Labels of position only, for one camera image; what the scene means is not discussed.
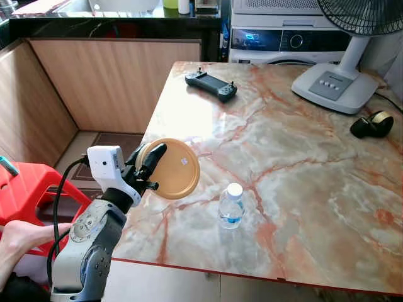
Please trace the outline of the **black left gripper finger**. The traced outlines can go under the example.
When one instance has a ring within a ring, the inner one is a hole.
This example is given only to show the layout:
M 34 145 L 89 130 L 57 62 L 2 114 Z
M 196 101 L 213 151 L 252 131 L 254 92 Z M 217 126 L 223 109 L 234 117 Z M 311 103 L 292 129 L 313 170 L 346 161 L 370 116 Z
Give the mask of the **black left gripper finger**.
M 139 179 L 147 181 L 167 152 L 166 143 L 149 143 L 139 150 Z

